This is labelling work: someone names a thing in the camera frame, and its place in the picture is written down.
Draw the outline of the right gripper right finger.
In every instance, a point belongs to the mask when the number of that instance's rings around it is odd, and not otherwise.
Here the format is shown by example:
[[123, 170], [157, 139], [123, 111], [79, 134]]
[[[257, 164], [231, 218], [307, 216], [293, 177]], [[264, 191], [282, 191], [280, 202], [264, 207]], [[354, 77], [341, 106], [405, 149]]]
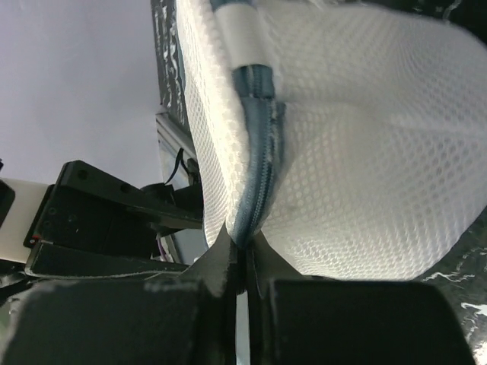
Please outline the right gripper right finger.
[[259, 234], [247, 247], [253, 364], [472, 364], [443, 294], [414, 281], [300, 274]]

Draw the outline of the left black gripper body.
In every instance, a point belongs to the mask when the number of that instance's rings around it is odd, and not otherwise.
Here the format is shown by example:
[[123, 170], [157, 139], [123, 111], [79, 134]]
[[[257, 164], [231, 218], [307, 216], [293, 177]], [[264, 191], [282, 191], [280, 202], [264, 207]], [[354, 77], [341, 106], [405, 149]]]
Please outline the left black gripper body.
[[24, 241], [32, 249], [24, 271], [35, 278], [178, 275], [184, 264], [154, 260], [160, 240], [202, 228], [202, 213], [196, 182], [137, 189], [74, 160], [43, 196]]

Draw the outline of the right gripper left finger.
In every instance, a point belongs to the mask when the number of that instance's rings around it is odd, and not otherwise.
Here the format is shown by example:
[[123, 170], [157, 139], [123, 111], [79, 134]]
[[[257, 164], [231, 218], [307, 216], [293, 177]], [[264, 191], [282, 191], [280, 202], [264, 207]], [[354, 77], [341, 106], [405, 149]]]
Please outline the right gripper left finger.
[[171, 279], [47, 281], [21, 301], [3, 364], [234, 364], [237, 247], [221, 230]]

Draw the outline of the white mesh laundry bag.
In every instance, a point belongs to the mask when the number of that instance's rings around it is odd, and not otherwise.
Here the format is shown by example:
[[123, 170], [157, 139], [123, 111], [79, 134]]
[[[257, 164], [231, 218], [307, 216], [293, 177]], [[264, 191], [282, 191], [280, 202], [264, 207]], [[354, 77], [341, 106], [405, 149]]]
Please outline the white mesh laundry bag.
[[486, 207], [486, 46], [376, 5], [179, 1], [203, 227], [298, 271], [414, 278]]

